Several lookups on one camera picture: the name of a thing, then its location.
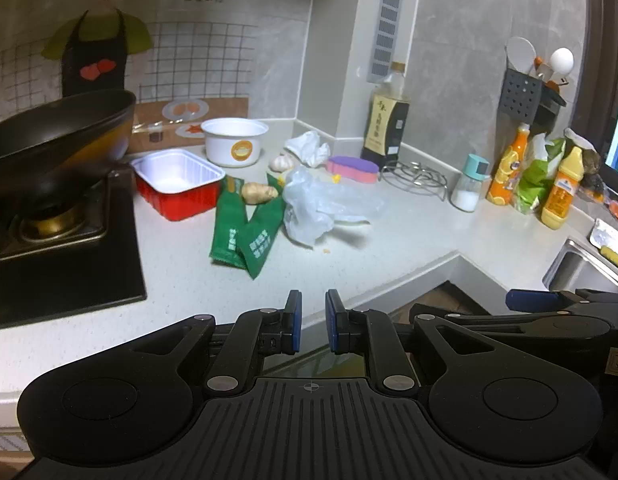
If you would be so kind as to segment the orange juice bottle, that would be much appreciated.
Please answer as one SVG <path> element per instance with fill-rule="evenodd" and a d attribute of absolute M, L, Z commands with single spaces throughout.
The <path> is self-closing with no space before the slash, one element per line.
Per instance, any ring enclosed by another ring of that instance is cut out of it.
<path fill-rule="evenodd" d="M 529 135 L 530 125 L 520 124 L 513 143 L 505 150 L 487 193 L 487 200 L 493 205 L 505 206 L 510 203 L 526 153 Z"/>

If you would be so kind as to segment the red foil food tray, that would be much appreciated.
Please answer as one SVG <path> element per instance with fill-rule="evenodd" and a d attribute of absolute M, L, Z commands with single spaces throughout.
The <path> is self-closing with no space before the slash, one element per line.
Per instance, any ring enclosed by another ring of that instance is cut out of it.
<path fill-rule="evenodd" d="M 171 148 L 130 165 L 140 195 L 169 221 L 189 219 L 217 205 L 225 172 L 201 156 Z"/>

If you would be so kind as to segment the ginger root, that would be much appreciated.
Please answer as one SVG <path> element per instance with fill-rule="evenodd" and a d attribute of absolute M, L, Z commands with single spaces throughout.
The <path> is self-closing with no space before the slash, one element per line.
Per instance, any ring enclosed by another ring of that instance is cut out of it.
<path fill-rule="evenodd" d="M 279 191 L 271 185 L 247 182 L 241 188 L 241 196 L 247 205 L 260 205 L 279 197 Z"/>

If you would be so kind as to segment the white ladle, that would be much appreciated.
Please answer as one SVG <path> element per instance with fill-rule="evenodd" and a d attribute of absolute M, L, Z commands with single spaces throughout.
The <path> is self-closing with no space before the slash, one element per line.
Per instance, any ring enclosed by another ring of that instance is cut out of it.
<path fill-rule="evenodd" d="M 519 73 L 531 75 L 537 52 L 533 44 L 521 36 L 510 37 L 505 45 L 507 62 Z"/>

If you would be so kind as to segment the green snack packet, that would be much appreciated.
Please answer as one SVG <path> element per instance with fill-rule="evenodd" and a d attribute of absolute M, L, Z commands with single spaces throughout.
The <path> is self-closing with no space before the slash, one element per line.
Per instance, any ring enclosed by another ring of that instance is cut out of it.
<path fill-rule="evenodd" d="M 221 182 L 215 217 L 215 229 L 209 256 L 213 262 L 245 269 L 244 257 L 237 248 L 237 234 L 247 225 L 246 206 L 242 197 L 244 180 L 225 176 Z"/>
<path fill-rule="evenodd" d="M 251 278 L 257 278 L 269 256 L 277 232 L 283 223 L 285 203 L 283 186 L 276 177 L 267 175 L 268 184 L 279 196 L 256 207 L 254 214 L 237 233 L 236 243 Z"/>

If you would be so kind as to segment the salt shaker teal lid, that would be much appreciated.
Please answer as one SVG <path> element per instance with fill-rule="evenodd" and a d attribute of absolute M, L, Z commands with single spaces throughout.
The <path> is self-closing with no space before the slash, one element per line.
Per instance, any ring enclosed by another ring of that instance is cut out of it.
<path fill-rule="evenodd" d="M 484 157 L 469 154 L 461 176 L 451 194 L 450 202 L 464 212 L 473 212 L 480 200 L 482 184 L 489 174 L 489 162 Z"/>

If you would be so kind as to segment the cartoon chef wall sticker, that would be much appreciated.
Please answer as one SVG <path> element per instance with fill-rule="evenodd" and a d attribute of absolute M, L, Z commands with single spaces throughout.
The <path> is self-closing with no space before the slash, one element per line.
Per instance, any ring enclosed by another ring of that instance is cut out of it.
<path fill-rule="evenodd" d="M 0 0 L 0 122 L 67 96 L 126 89 L 134 151 L 198 144 L 245 117 L 253 27 L 213 20 L 234 0 Z"/>

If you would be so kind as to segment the black wok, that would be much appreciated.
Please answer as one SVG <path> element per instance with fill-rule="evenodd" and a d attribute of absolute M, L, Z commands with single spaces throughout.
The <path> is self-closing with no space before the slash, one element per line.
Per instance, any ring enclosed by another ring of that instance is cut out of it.
<path fill-rule="evenodd" d="M 136 97 L 127 90 L 69 96 L 0 122 L 0 212 L 73 203 L 129 148 Z"/>

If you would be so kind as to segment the clear plastic bag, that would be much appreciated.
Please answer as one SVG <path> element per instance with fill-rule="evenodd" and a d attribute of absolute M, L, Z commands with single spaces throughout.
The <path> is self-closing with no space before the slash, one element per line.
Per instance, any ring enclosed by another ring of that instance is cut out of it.
<path fill-rule="evenodd" d="M 373 222 L 387 203 L 369 184 L 334 183 L 298 167 L 285 177 L 283 223 L 292 242 L 313 247 L 338 224 Z"/>

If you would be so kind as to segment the white tissue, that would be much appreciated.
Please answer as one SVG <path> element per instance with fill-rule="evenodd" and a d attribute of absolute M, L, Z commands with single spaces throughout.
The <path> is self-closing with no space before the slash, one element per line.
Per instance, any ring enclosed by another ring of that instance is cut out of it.
<path fill-rule="evenodd" d="M 331 157 L 330 145 L 323 142 L 321 136 L 313 130 L 287 140 L 284 143 L 284 148 L 309 168 L 318 168 Z"/>

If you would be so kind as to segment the garlic bulb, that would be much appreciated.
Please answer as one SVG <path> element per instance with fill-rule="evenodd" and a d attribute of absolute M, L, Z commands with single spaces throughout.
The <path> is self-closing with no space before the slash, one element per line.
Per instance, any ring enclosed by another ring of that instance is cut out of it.
<path fill-rule="evenodd" d="M 294 169 L 295 160 L 291 155 L 281 153 L 270 160 L 268 167 L 277 174 L 284 174 L 286 171 Z"/>

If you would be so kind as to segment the pink purple sponge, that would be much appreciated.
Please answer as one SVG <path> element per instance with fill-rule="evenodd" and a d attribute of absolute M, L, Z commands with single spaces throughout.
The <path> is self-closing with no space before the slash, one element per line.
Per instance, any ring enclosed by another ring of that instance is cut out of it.
<path fill-rule="evenodd" d="M 374 183 L 379 176 L 379 166 L 359 157 L 333 156 L 326 162 L 326 169 L 331 174 L 360 183 Z"/>

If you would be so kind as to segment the grey wall outlet strip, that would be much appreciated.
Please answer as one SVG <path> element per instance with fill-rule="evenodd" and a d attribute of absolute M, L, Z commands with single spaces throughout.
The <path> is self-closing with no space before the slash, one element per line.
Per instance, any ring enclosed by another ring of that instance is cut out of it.
<path fill-rule="evenodd" d="M 377 84 L 390 72 L 400 21 L 402 0 L 379 0 L 367 81 Z"/>

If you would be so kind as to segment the yellow sauce bottle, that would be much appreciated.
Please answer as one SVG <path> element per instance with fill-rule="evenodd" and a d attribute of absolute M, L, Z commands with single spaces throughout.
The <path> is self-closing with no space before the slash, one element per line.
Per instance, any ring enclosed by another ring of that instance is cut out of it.
<path fill-rule="evenodd" d="M 583 176 L 582 149 L 575 145 L 558 166 L 553 186 L 541 212 L 544 226 L 552 230 L 563 226 Z"/>

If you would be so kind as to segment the green vegetable bag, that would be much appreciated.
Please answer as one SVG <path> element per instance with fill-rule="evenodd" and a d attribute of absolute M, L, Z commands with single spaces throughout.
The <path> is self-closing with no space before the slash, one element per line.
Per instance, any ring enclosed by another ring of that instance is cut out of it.
<path fill-rule="evenodd" d="M 513 207 L 521 214 L 534 214 L 545 202 L 566 150 L 566 139 L 548 139 L 536 134 L 528 143 L 522 161 Z"/>

